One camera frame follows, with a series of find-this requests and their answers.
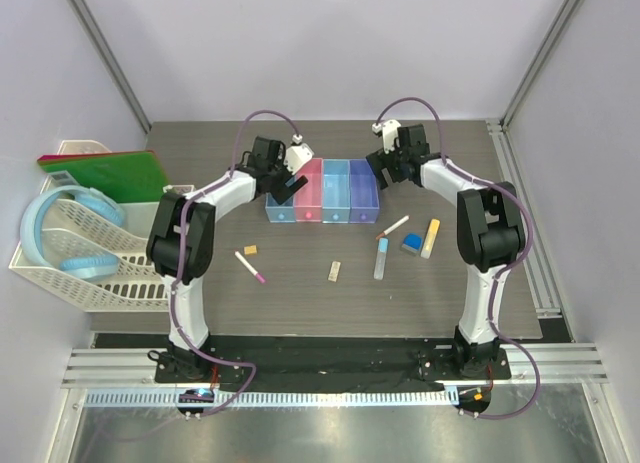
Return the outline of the four-colour compartment organizer box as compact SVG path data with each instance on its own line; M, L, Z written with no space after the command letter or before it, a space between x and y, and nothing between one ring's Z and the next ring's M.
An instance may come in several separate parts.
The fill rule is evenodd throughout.
M364 159L314 158L287 181L287 189L301 177L307 183L286 202L266 197L271 223L373 224L380 212L378 183Z

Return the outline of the white red-tipped pen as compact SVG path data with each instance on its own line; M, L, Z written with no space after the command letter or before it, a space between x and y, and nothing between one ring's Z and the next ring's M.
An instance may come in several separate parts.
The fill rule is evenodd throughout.
M386 238L389 234L391 234L392 232L396 231L398 228L400 228L402 225L404 225L406 222L408 222L409 219L410 219L409 215L404 215L403 217L398 219L396 222L391 224L389 227L384 229L380 234L378 234L376 236L376 239L380 240L382 238Z

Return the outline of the yellow capped white highlighter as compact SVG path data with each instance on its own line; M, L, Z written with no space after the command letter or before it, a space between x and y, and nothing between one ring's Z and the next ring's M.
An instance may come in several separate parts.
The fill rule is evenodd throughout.
M439 219L432 219L428 225L423 241L423 246L420 252L420 256L424 259L429 259L431 257L435 240L439 232L440 224L441 222Z

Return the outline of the blue grey pencil sharpener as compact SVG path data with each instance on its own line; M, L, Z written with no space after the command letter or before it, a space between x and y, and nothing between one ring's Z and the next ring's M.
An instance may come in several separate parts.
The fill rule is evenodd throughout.
M401 244L401 249L412 255L417 255L420 252L421 247L422 238L415 233L407 234Z

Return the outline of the blue capped clear tube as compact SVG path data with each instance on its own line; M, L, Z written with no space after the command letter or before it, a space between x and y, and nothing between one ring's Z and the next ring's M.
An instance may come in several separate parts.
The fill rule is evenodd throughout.
M381 237L378 239L376 259L373 270L373 278L375 280L382 280L384 277L386 256L388 252L388 239Z

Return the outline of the white pink-tipped marker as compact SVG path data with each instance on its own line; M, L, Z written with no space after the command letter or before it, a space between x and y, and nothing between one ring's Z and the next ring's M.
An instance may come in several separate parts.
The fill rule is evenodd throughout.
M256 278L261 284L266 283L266 279L264 278L264 276L245 258L243 254L241 254L239 251L235 251L234 255L254 278Z

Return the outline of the beige rectangular eraser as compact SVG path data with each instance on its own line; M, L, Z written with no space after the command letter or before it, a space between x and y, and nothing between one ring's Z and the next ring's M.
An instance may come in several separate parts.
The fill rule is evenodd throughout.
M339 261L333 261L328 274L328 280L330 282L336 282L338 280L341 263Z

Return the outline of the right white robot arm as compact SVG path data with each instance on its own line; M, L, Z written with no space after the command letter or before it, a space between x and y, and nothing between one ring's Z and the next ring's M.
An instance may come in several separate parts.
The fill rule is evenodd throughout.
M499 310L506 279L528 248L522 206L509 182L492 183L433 153L421 124L372 125L382 148L366 160L379 187L405 180L437 193L456 209L458 252L467 266L464 309L454 330L451 363L457 374L480 378L499 359Z

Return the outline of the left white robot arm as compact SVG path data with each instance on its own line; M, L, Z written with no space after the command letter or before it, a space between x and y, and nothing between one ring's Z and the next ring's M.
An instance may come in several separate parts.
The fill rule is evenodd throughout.
M307 184L295 175L314 156L296 133L290 145L257 137L241 161L214 182L186 193L164 194L147 240L146 255L161 277L170 317L167 350L157 377L171 373L193 382L208 378L221 362L211 353L204 316L203 277L214 256L215 227L236 208L269 194L282 204Z

